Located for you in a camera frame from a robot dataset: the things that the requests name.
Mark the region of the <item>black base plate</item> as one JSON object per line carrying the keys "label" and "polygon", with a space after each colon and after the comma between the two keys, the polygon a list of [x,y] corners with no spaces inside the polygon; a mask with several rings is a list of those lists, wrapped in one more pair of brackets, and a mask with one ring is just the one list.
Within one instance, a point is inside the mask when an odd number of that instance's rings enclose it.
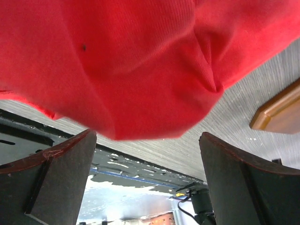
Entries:
{"label": "black base plate", "polygon": [[[0,163],[10,163],[36,154],[72,135],[22,116],[0,112]],[[91,180],[114,185],[175,193],[185,187],[204,188],[200,179],[176,172],[97,144],[90,168]]]}

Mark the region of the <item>gold wine glass rack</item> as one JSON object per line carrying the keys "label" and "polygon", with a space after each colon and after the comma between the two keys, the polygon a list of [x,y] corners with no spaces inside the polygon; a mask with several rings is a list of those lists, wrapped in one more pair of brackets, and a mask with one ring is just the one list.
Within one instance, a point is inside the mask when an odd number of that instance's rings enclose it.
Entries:
{"label": "gold wine glass rack", "polygon": [[300,132],[300,81],[296,80],[257,109],[251,129],[280,134]]}

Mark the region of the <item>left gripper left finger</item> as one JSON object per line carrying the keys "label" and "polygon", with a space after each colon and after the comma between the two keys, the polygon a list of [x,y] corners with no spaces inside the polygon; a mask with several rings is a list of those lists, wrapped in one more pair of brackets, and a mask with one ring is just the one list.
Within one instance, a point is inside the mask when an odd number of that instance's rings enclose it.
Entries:
{"label": "left gripper left finger", "polygon": [[0,167],[2,225],[75,225],[97,137],[90,129]]}

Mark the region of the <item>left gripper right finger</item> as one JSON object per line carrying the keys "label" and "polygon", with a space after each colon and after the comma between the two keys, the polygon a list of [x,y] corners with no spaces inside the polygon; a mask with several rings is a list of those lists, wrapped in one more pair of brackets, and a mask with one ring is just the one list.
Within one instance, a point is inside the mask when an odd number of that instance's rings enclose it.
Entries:
{"label": "left gripper right finger", "polygon": [[208,133],[199,146],[218,225],[298,225],[300,171]]}

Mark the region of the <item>red cloth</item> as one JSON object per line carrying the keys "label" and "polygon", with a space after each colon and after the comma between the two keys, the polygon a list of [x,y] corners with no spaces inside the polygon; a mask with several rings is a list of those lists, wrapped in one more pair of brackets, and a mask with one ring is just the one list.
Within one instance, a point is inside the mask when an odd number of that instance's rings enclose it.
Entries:
{"label": "red cloth", "polygon": [[113,140],[179,137],[299,36],[297,0],[3,0],[0,97]]}

